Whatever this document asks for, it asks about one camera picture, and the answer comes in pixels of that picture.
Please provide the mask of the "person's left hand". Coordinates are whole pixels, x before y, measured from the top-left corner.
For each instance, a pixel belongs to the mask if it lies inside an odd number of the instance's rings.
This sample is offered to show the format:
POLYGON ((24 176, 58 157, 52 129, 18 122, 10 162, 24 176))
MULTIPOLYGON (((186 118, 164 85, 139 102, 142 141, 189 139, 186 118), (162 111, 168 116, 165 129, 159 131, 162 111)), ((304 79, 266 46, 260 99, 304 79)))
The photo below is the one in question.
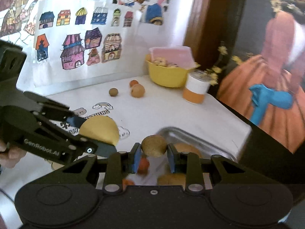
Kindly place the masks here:
POLYGON ((1 166, 4 168, 14 168, 19 161, 25 157, 26 151, 20 149, 15 145, 7 146, 3 140, 1 140, 1 166))

